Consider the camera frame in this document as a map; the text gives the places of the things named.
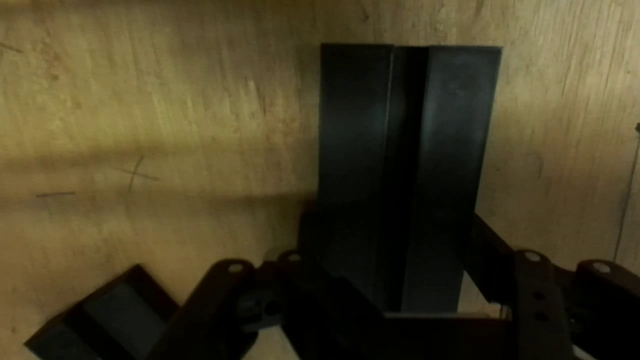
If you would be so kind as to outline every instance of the plywood board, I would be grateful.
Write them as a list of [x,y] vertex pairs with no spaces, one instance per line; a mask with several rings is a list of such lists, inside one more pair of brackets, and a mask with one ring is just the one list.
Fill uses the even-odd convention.
[[47,318],[133,262],[182,300],[210,262],[294,244],[317,190],[321,41],[504,45],[481,214],[563,263],[612,258],[637,151],[638,8],[4,0],[2,357],[28,357]]

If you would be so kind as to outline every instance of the wooden wall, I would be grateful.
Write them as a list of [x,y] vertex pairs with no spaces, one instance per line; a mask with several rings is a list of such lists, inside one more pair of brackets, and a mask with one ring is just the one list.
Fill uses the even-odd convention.
[[294,244],[321,41],[504,45],[478,211],[640,269],[637,0],[2,0],[0,355],[134,262],[185,300]]

